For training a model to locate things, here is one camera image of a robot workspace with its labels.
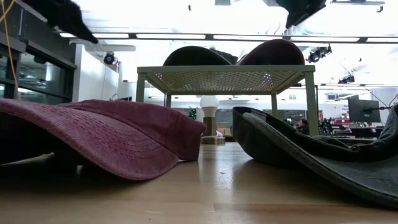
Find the wooden surface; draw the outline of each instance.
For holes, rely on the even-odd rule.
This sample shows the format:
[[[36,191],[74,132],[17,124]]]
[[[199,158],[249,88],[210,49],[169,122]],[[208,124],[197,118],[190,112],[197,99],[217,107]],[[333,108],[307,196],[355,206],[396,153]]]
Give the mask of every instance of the wooden surface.
[[[147,182],[51,161],[0,168],[1,224],[91,223],[397,223],[398,212],[371,208],[315,174],[251,160],[236,143],[202,146]]]

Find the red baseball cap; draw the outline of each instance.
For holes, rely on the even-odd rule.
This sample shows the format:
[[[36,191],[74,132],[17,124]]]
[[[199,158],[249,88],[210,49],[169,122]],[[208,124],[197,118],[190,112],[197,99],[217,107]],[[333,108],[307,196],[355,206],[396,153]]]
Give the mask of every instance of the red baseball cap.
[[[197,160],[205,129],[178,111],[147,103],[87,100],[51,106],[1,99],[0,164],[75,151],[110,173],[147,180],[179,160]]]

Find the lamp base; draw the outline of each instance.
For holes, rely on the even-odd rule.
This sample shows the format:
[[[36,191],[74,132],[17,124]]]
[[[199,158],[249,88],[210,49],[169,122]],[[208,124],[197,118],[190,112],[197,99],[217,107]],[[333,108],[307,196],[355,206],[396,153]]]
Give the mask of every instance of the lamp base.
[[[212,145],[225,145],[225,138],[220,137],[202,137],[202,144],[212,144]]]

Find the yellow cable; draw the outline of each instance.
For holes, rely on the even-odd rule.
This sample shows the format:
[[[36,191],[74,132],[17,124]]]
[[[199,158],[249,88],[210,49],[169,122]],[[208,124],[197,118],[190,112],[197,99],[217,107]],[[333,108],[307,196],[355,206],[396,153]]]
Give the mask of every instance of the yellow cable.
[[[0,17],[0,22],[2,20],[4,20],[4,26],[6,28],[6,39],[7,39],[7,45],[8,45],[8,54],[9,54],[9,58],[10,58],[10,63],[11,63],[11,70],[12,70],[12,76],[14,76],[14,81],[15,81],[15,91],[17,91],[17,99],[20,100],[20,96],[19,96],[19,92],[18,92],[18,79],[17,79],[17,75],[15,73],[15,68],[14,68],[14,61],[12,59],[12,53],[11,53],[11,44],[10,44],[10,39],[8,36],[8,26],[7,26],[7,19],[6,19],[6,15],[8,14],[8,12],[10,11],[12,5],[15,3],[16,0],[12,0],[10,6],[7,8],[7,10],[4,7],[4,0],[2,0],[2,17]]]

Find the table leg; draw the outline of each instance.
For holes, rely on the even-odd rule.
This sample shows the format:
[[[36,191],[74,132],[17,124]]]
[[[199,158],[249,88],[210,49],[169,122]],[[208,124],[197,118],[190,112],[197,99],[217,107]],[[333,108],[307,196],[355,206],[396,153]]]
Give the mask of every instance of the table leg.
[[[136,102],[144,102],[145,96],[145,73],[138,73],[137,89],[136,89]]]
[[[315,84],[312,72],[305,74],[305,90],[307,92],[308,126],[310,136],[319,135],[317,99],[315,97]]]
[[[271,94],[271,107],[272,107],[272,115],[278,118],[278,101],[276,97],[276,93]]]
[[[171,108],[172,107],[172,95],[171,93],[166,93],[166,104],[165,107]]]

